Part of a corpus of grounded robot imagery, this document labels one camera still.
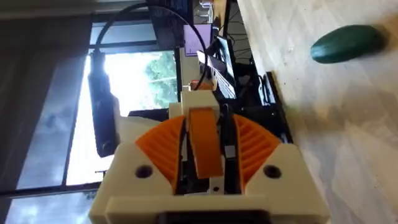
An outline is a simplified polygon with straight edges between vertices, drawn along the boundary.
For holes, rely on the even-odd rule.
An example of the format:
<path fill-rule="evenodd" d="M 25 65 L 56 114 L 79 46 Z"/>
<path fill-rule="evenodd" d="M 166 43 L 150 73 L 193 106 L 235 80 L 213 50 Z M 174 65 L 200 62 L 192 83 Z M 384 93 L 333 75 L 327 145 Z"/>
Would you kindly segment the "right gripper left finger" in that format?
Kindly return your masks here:
<path fill-rule="evenodd" d="M 155 223 L 175 195 L 183 115 L 120 143 L 89 212 L 95 224 Z"/>

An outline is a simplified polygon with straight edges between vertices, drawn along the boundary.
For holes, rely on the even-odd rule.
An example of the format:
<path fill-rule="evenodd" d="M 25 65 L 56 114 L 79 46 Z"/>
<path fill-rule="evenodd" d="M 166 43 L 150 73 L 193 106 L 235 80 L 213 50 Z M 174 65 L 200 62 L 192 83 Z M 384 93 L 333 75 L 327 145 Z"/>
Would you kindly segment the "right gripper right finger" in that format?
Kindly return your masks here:
<path fill-rule="evenodd" d="M 223 223 L 328 223 L 300 149 L 234 114 L 225 129 Z"/>

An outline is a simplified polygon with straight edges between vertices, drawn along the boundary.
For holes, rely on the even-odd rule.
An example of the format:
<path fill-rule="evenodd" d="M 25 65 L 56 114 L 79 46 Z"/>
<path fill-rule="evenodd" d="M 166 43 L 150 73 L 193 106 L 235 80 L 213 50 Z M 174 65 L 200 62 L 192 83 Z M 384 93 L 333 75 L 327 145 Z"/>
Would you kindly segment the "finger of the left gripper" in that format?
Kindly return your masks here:
<path fill-rule="evenodd" d="M 215 118 L 220 117 L 220 105 L 211 90 L 182 91 L 181 102 L 169 104 L 169 118 L 189 115 L 191 109 L 211 108 Z"/>

